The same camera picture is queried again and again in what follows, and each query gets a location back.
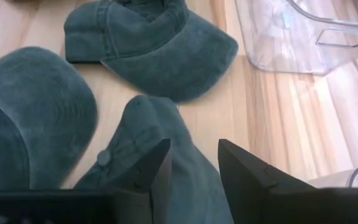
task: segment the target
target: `cap button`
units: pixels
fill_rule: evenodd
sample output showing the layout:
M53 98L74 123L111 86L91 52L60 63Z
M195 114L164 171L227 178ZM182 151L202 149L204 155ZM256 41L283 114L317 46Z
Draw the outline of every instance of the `cap button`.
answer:
M111 155L110 155L110 152L107 149L99 152L98 158L97 158L99 166L108 165L110 160L111 160Z

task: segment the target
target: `wooden surface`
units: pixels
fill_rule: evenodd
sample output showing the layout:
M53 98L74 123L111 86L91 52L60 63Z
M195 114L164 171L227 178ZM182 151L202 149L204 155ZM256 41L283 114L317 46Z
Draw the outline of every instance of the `wooden surface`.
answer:
M86 1L0 0L0 57L30 45L64 56L63 23ZM325 77L256 70L246 57L234 0L188 0L188 6L240 45L232 67L214 89L180 105L195 144L215 166L219 138L303 180L358 166L358 58ZM98 101L99 124L66 187L95 162L110 141L125 104L138 94L102 66L76 68Z

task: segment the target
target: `baseball cap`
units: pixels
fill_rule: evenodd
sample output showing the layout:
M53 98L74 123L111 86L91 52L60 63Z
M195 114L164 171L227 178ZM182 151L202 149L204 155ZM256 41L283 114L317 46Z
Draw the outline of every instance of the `baseball cap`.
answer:
M0 190L58 189L87 148L96 101L83 78L38 47L0 59Z
M164 139L170 140L172 153L167 223L233 223L219 173L193 144L168 98L131 99L107 148L74 188L108 187Z
M238 50L184 0L89 2L64 29L69 62L102 63L144 93L176 102L211 89Z

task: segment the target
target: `wood grain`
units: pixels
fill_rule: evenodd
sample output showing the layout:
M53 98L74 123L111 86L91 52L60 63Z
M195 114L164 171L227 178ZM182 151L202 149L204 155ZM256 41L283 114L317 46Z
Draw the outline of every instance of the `wood grain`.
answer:
M30 45L64 56L63 23L86 1L0 0L0 57ZM302 180L358 166L358 58L325 77L255 69L246 56L234 1L187 1L191 10L232 35L240 46L232 67L207 95L180 105L198 148L217 167L218 139L227 138ZM74 185L95 162L125 104L138 94L102 66L76 68L97 99L99 124L64 187Z

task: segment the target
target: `transparent plastic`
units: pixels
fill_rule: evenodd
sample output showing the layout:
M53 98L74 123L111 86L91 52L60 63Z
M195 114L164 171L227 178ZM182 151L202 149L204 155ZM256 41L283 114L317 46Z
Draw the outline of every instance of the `transparent plastic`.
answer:
M236 0L250 62L324 75L358 57L358 0Z

